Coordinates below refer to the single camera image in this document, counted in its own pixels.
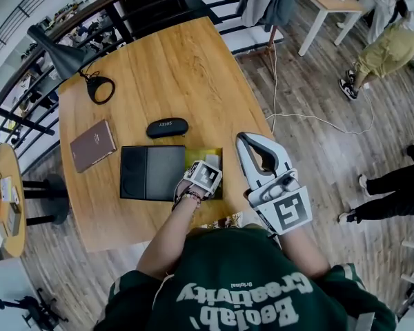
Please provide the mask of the black drone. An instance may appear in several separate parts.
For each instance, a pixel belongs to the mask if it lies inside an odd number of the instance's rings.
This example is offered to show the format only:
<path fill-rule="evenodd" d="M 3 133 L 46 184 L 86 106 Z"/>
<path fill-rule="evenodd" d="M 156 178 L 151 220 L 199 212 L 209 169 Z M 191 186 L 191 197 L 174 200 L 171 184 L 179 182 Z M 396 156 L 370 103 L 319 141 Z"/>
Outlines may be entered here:
<path fill-rule="evenodd" d="M 6 308 L 16 308 L 26 310 L 28 314 L 22 316 L 29 328 L 32 326 L 29 324 L 29 320 L 33 320 L 35 325 L 39 327 L 41 331 L 55 331 L 55 328 L 59 325 L 60 321 L 68 323 L 69 319 L 62 317 L 60 314 L 52 309 L 52 306 L 57 302 L 56 298 L 51 298 L 47 302 L 43 296 L 43 289 L 37 289 L 38 299 L 30 296 L 25 296 L 20 300 L 14 302 L 4 301 L 0 299 L 0 310 Z"/>

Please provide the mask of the black railing wooden handrail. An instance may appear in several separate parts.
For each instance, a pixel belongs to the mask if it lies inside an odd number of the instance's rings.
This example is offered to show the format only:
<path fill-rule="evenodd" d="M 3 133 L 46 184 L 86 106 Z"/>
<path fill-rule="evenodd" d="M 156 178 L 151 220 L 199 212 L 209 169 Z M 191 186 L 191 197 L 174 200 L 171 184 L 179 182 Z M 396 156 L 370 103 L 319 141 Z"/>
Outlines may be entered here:
<path fill-rule="evenodd" d="M 104 56 L 107 51 L 112 50 L 120 46 L 121 44 L 129 44 L 133 41 L 134 33 L 129 33 L 125 24 L 125 21 L 140 12 L 143 12 L 147 9 L 154 8 L 157 6 L 161 6 L 164 3 L 168 3 L 173 0 L 157 0 L 155 2 L 149 3 L 148 5 L 141 7 L 134 12 L 127 14 L 126 16 L 122 17 L 115 9 L 115 3 L 120 0 L 98 0 L 91 5 L 87 6 L 83 9 L 79 14 L 76 14 L 73 18 L 69 19 L 64 26 L 62 26 L 58 31 L 54 32 L 51 36 L 51 39 L 56 43 L 63 39 L 66 34 L 71 32 L 74 28 L 76 28 L 81 22 L 95 16 L 97 13 L 101 11 L 105 11 L 109 18 L 110 23 L 101 27 L 89 37 L 86 37 L 83 41 L 80 41 L 77 45 L 78 48 L 82 48 L 90 43 L 90 40 L 95 38 L 97 35 L 104 33 L 105 31 L 114 28 L 117 30 L 121 37 L 119 40 L 98 51 L 96 54 L 87 54 L 86 58 L 83 59 L 83 63 L 79 67 L 82 70 L 85 66 L 90 65 L 99 57 Z M 24 117 L 20 117 L 16 115 L 14 112 L 17 110 L 26 99 L 29 98 L 30 93 L 35 90 L 35 87 L 38 86 L 47 76 L 50 75 L 51 72 L 56 70 L 55 66 L 50 66 L 26 91 L 24 91 L 23 95 L 17 100 L 16 104 L 14 104 L 10 110 L 5 110 L 1 108 L 1 104 L 6 100 L 8 95 L 11 93 L 12 89 L 16 86 L 17 82 L 23 75 L 29 70 L 29 65 L 38 60 L 42 54 L 46 52 L 45 49 L 41 47 L 41 43 L 37 43 L 37 48 L 35 48 L 34 52 L 30 55 L 29 59 L 24 63 L 24 65 L 16 72 L 15 75 L 12 76 L 11 80 L 4 86 L 3 90 L 0 93 L 0 133 L 5 132 L 5 125 L 9 122 L 14 123 L 14 128 L 8 132 L 8 135 L 5 140 L 3 140 L 4 144 L 8 144 L 12 147 L 12 149 L 18 149 L 21 144 L 26 140 L 26 137 L 31 134 L 33 131 L 37 131 L 38 134 L 17 154 L 18 158 L 21 158 L 27 150 L 29 150 L 43 135 L 54 136 L 55 131 L 52 129 L 55 124 L 59 121 L 58 118 L 54 118 L 53 114 L 56 112 L 56 109 L 59 106 L 59 103 L 56 101 L 53 103 L 51 107 L 49 107 L 43 114 L 40 115 L 36 121 L 31 121 L 30 117 L 32 113 L 36 112 L 39 107 L 41 107 L 41 103 L 48 98 L 48 95 L 54 91 L 56 91 L 59 86 L 63 83 L 63 80 L 59 80 L 59 82 L 54 85 L 50 90 L 48 90 L 45 94 L 43 94 L 32 107 L 27 112 L 27 115 Z"/>

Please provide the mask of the person's left forearm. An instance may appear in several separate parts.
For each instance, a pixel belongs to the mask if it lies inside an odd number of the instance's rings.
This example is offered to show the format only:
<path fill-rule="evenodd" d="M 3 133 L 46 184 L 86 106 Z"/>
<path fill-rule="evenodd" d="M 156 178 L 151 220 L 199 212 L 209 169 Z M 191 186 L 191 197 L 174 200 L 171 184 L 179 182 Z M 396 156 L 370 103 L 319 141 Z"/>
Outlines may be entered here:
<path fill-rule="evenodd" d="M 137 270 L 162 280 L 178 262 L 195 210 L 206 191 L 183 180 L 177 187 L 178 204 L 142 254 Z"/>

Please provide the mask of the brown notebook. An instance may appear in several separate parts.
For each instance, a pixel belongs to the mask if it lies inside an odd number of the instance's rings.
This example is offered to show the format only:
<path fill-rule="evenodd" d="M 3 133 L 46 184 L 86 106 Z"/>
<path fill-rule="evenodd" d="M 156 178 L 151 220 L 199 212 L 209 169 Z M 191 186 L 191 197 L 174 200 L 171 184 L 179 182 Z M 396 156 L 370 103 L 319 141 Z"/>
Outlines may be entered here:
<path fill-rule="evenodd" d="M 117 150 L 109 123 L 101 120 L 80 134 L 70 149 L 75 169 L 82 173 Z"/>

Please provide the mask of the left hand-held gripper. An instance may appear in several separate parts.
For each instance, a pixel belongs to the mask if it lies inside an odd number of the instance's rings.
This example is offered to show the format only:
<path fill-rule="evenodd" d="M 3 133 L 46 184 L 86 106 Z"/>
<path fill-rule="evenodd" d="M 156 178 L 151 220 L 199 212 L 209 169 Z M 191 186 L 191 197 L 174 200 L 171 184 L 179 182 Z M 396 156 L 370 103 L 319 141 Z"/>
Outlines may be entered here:
<path fill-rule="evenodd" d="M 215 195 L 222 180 L 222 171 L 209 163 L 197 160 L 184 173 L 183 179 L 206 191 L 205 197 Z"/>

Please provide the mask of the black box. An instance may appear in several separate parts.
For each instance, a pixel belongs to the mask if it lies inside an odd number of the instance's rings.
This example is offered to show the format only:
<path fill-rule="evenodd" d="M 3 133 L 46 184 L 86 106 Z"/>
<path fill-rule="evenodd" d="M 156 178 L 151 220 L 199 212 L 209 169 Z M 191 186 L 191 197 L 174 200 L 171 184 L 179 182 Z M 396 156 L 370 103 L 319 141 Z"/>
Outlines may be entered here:
<path fill-rule="evenodd" d="M 121 148 L 119 196 L 122 199 L 173 201 L 177 184 L 194 161 L 207 154 L 220 157 L 222 149 L 185 146 L 124 146 Z"/>

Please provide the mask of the round wooden table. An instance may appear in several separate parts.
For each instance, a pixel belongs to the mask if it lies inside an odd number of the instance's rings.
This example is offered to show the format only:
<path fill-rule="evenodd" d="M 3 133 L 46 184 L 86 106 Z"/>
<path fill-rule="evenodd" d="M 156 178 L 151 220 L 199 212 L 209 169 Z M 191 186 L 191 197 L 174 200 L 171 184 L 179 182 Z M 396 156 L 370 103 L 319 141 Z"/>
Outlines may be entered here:
<path fill-rule="evenodd" d="M 7 143 L 0 145 L 1 178 L 12 177 L 13 203 L 19 206 L 21 220 L 17 236 L 10 236 L 8 213 L 10 203 L 1 200 L 0 221 L 6 227 L 8 237 L 0 238 L 0 248 L 5 258 L 20 257 L 26 242 L 26 228 L 33 225 L 62 224 L 69 213 L 69 197 L 66 185 L 58 174 L 49 174 L 43 181 L 22 179 L 22 173 L 14 149 Z"/>

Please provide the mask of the person's green printed shirt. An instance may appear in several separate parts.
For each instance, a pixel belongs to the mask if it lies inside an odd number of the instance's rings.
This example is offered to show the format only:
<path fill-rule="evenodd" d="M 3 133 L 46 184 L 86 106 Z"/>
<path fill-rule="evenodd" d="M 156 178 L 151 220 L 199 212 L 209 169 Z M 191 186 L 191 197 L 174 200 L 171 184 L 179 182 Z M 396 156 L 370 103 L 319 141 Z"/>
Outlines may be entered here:
<path fill-rule="evenodd" d="M 351 264 L 307 277 L 260 228 L 189 238 L 163 281 L 134 270 L 111 289 L 93 331 L 395 331 L 394 313 Z"/>

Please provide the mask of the person's right shoe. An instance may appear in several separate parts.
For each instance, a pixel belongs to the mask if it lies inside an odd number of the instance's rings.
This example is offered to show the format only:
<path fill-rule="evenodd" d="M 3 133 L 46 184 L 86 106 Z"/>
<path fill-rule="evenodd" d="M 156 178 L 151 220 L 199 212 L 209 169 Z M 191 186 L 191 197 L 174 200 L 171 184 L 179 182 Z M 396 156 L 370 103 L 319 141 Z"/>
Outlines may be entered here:
<path fill-rule="evenodd" d="M 240 228 L 242 227 L 242 219 L 242 213 L 238 212 L 218 220 L 218 226 L 220 228 Z"/>

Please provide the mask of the white table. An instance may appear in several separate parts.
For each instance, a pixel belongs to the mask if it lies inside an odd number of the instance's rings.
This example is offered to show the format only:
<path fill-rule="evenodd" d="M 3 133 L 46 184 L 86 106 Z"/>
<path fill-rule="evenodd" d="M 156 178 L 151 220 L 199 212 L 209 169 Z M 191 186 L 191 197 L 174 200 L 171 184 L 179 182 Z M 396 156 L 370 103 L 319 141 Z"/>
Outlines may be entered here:
<path fill-rule="evenodd" d="M 14 302 L 25 296 L 38 297 L 21 260 L 0 261 L 0 299 Z M 23 320 L 27 314 L 25 310 L 16 308 L 0 310 L 0 331 L 41 331 L 33 320 L 28 323 Z"/>

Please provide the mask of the black desk lamp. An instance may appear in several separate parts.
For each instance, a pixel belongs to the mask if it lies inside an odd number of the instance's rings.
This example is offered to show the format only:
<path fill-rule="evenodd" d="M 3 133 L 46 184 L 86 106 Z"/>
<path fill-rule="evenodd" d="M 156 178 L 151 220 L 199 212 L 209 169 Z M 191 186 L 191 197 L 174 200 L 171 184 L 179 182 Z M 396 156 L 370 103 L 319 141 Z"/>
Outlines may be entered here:
<path fill-rule="evenodd" d="M 35 25 L 28 28 L 28 35 L 49 54 L 60 79 L 65 81 L 78 73 L 86 80 L 88 95 L 91 101 L 97 105 L 103 105 L 113 97 L 116 86 L 112 79 L 101 76 L 99 71 L 88 74 L 82 70 L 85 62 L 90 60 L 90 55 L 85 50 L 55 43 L 41 28 Z M 110 94 L 105 99 L 98 100 L 97 91 L 104 84 L 111 85 Z"/>

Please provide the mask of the wooden coat stand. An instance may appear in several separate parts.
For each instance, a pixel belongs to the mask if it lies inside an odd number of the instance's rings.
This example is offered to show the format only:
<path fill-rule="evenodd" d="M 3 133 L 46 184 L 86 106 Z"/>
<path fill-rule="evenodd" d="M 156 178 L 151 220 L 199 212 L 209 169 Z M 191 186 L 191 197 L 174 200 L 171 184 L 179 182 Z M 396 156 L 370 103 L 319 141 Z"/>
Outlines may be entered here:
<path fill-rule="evenodd" d="M 273 76 L 274 82 L 277 81 L 277 50 L 275 45 L 275 35 L 277 32 L 277 27 L 272 26 L 270 31 L 270 39 L 268 41 L 268 56 L 270 59 L 270 65 L 271 65 L 271 74 Z"/>

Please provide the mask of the person's right forearm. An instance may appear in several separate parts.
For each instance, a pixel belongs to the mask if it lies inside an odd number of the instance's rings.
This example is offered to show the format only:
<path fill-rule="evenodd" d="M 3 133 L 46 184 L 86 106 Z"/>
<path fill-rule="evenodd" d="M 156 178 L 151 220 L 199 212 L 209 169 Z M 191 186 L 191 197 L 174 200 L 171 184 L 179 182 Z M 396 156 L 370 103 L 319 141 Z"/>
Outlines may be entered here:
<path fill-rule="evenodd" d="M 310 279 L 324 276 L 331 265 L 303 227 L 278 236 L 284 254 Z"/>

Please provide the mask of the black glasses case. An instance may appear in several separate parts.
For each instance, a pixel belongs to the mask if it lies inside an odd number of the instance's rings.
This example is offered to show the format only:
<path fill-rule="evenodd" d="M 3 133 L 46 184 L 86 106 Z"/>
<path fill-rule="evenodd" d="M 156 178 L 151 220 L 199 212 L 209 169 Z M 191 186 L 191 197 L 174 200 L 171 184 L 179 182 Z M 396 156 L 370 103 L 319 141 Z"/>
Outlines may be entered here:
<path fill-rule="evenodd" d="M 151 139 L 185 135 L 189 129 L 188 122 L 179 117 L 160 119 L 150 123 L 146 134 Z"/>

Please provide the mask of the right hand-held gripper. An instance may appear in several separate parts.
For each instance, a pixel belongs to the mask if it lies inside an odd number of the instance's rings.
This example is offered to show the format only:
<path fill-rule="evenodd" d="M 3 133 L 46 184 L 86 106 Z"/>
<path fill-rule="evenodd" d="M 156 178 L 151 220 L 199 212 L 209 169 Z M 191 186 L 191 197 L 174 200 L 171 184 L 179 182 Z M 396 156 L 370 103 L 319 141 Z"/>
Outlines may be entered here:
<path fill-rule="evenodd" d="M 261 134 L 240 132 L 236 149 L 251 189 L 246 198 L 271 232 L 283 235 L 312 220 L 308 190 L 299 184 L 283 146 Z"/>

